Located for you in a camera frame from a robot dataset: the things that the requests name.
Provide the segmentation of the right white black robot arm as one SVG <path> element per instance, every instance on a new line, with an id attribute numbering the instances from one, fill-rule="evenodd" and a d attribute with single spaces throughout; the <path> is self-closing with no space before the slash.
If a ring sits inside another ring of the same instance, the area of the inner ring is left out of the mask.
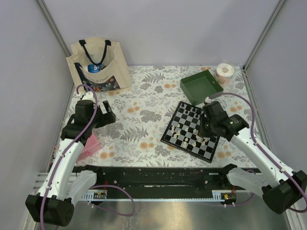
<path id="1" fill-rule="evenodd" d="M 200 137 L 223 137 L 243 151 L 262 175 L 255 175 L 232 166 L 220 175 L 218 184 L 228 190 L 232 186 L 244 188 L 259 197 L 275 213 L 282 214 L 301 198 L 306 199 L 307 175 L 295 172 L 282 163 L 255 135 L 254 124 L 249 125 L 241 116 L 228 116 L 218 101 L 207 97 L 204 101 Z"/>

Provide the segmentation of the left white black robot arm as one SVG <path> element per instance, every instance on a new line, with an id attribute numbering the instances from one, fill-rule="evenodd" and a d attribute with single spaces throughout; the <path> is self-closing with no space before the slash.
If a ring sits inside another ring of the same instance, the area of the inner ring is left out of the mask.
<path id="1" fill-rule="evenodd" d="M 102 175 L 86 170 L 70 183 L 75 163 L 93 130 L 114 123 L 116 116 L 108 101 L 97 105 L 94 95 L 86 93 L 76 104 L 63 128 L 54 163 L 36 195 L 28 195 L 25 205 L 35 222 L 66 227 L 75 205 L 87 190 L 104 185 Z"/>

